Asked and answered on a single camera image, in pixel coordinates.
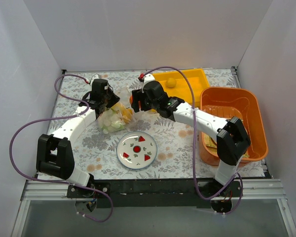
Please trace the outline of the aluminium frame rail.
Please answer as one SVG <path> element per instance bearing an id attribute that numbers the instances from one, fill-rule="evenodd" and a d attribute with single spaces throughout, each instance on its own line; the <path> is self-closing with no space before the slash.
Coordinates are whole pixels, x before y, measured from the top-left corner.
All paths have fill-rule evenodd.
<path id="1" fill-rule="evenodd" d="M 156 109 L 163 117 L 190 125 L 194 131 L 204 132 L 218 142 L 221 161 L 213 178 L 104 180 L 78 168 L 72 142 L 105 108 L 119 102 L 105 79 L 90 81 L 92 89 L 79 100 L 77 111 L 65 117 L 64 125 L 57 131 L 39 137 L 37 171 L 54 176 L 54 183 L 66 185 L 69 192 L 74 192 L 74 198 L 80 201 L 90 198 L 98 208 L 110 211 L 116 207 L 195 206 L 208 202 L 214 215 L 233 213 L 238 205 L 232 204 L 232 200 L 243 198 L 248 183 L 237 172 L 240 159 L 251 144 L 241 120 L 214 117 L 197 109 L 195 104 L 168 96 L 151 72 L 141 74 L 139 81 L 143 87 L 132 92 L 131 106 L 135 112 Z"/>

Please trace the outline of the yellow plastic tray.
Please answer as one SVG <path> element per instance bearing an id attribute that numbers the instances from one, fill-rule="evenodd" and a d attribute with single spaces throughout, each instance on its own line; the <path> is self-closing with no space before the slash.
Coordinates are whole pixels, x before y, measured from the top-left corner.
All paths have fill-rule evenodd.
<path id="1" fill-rule="evenodd" d="M 208 83 L 207 77 L 203 69 L 189 69 L 182 70 L 182 73 L 188 79 L 191 88 L 193 90 L 195 107 L 200 107 L 200 95 L 204 89 L 208 88 L 210 85 Z M 156 81 L 160 82 L 164 91 L 169 97 L 176 96 L 183 99 L 192 105 L 192 96 L 190 88 L 184 79 L 184 77 L 177 71 L 162 72 L 152 74 Z M 167 80 L 173 79 L 176 81 L 176 85 L 173 88 L 167 86 Z"/>

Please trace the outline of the wrinkled fake yellow lemon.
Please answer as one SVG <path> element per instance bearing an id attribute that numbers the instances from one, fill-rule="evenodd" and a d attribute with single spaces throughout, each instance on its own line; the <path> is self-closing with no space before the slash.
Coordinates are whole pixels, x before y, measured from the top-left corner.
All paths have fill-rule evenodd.
<path id="1" fill-rule="evenodd" d="M 131 108 L 126 108 L 121 111 L 122 119 L 125 123 L 130 123 L 133 119 L 133 111 Z"/>

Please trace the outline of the clear zip top bag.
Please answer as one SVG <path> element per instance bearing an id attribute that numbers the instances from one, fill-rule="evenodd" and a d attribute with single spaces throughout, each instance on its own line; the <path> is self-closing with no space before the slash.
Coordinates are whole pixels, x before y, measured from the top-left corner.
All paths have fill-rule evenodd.
<path id="1" fill-rule="evenodd" d="M 134 127 L 138 121 L 129 102 L 131 91 L 127 87 L 124 87 L 118 89 L 115 94 L 120 97 L 120 101 L 113 107 L 106 109 L 97 119 L 99 129 L 104 134 L 129 129 Z M 121 111 L 126 108 L 131 108 L 133 111 L 133 119 L 130 123 L 125 123 L 122 119 Z"/>

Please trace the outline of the orange plastic tub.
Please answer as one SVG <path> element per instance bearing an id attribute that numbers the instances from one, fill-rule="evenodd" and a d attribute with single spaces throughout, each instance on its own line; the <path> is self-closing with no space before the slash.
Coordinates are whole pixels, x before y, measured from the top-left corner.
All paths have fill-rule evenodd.
<path id="1" fill-rule="evenodd" d="M 258 101 L 248 90 L 231 87 L 208 87 L 200 95 L 200 109 L 217 117 L 241 119 L 251 145 L 243 155 L 240 167 L 257 162 L 268 154 L 268 144 Z"/>

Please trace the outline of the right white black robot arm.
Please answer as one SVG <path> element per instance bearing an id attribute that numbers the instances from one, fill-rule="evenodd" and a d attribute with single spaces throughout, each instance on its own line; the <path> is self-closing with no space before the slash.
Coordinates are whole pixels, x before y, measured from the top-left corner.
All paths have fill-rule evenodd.
<path id="1" fill-rule="evenodd" d="M 209 135 L 217 144 L 220 163 L 214 180 L 206 185 L 207 191 L 213 192 L 207 199 L 224 196 L 231 191 L 230 183 L 251 144 L 240 118 L 220 118 L 199 110 L 181 98 L 168 96 L 157 81 L 132 90 L 131 107 L 136 113 L 154 109 L 163 118 L 192 126 L 195 134 L 200 131 Z"/>

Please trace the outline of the floral pattern table mat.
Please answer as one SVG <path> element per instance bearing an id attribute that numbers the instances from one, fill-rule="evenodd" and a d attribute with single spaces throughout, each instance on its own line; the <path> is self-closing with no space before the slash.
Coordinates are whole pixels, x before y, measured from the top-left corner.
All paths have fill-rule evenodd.
<path id="1" fill-rule="evenodd" d="M 227 182 L 239 170 L 221 162 L 205 164 L 192 144 L 192 128 L 216 136 L 227 121 L 183 103 L 174 120 L 145 112 L 140 119 L 122 123 L 122 114 L 77 107 L 74 118 L 51 131 L 68 138 L 74 155 L 74 169 L 96 179 L 148 179 L 207 177 Z"/>

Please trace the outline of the smooth fake yellow lemon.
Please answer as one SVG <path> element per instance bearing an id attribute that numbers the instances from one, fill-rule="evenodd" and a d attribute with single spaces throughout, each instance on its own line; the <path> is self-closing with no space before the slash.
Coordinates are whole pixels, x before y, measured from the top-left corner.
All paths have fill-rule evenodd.
<path id="1" fill-rule="evenodd" d="M 174 88 L 174 87 L 176 87 L 176 85 L 177 85 L 177 81 L 176 81 L 176 79 L 174 79 L 174 78 L 168 78 L 168 79 L 166 80 L 166 86 L 167 86 L 168 88 Z"/>

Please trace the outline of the green bamboo placemat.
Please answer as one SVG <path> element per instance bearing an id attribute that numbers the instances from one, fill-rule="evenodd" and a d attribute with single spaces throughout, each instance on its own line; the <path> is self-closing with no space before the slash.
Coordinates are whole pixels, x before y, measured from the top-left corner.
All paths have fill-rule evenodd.
<path id="1" fill-rule="evenodd" d="M 217 154 L 217 143 L 208 134 L 201 133 L 203 148 L 201 150 L 201 158 L 204 162 L 214 163 L 219 161 Z"/>

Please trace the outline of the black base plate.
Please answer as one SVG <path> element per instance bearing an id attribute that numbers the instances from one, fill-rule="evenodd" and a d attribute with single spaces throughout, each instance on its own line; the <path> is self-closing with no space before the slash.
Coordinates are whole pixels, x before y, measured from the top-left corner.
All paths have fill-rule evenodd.
<path id="1" fill-rule="evenodd" d="M 213 178 L 198 178 L 197 185 L 204 197 L 210 197 L 222 188 Z M 90 188 L 106 193 L 112 199 L 114 207 L 211 207 L 209 200 L 203 200 L 197 194 L 192 178 L 93 180 Z M 232 198 L 240 196 L 239 179 L 232 181 L 220 193 L 219 198 L 224 198 L 230 193 Z M 73 185 L 69 185 L 66 197 L 85 201 L 95 198 L 98 208 L 111 207 L 105 195 Z"/>

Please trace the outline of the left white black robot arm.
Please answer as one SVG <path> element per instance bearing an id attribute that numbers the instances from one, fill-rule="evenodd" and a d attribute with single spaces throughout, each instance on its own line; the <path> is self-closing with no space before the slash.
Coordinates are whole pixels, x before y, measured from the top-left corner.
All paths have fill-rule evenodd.
<path id="1" fill-rule="evenodd" d="M 105 109 L 111 108 L 119 100 L 106 79 L 92 80 L 91 90 L 83 96 L 74 117 L 50 135 L 43 134 L 39 137 L 37 171 L 76 184 L 83 197 L 91 197 L 95 192 L 95 185 L 90 182 L 90 174 L 75 164 L 72 143 Z"/>

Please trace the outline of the watermelon pattern ceramic plate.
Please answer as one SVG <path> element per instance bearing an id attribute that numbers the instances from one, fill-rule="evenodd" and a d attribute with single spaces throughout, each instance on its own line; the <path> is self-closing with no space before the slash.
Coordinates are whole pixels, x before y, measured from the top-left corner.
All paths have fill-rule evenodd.
<path id="1" fill-rule="evenodd" d="M 157 156 L 157 144 L 145 132 L 134 131 L 124 135 L 116 147 L 116 155 L 122 165 L 139 170 L 150 166 Z"/>

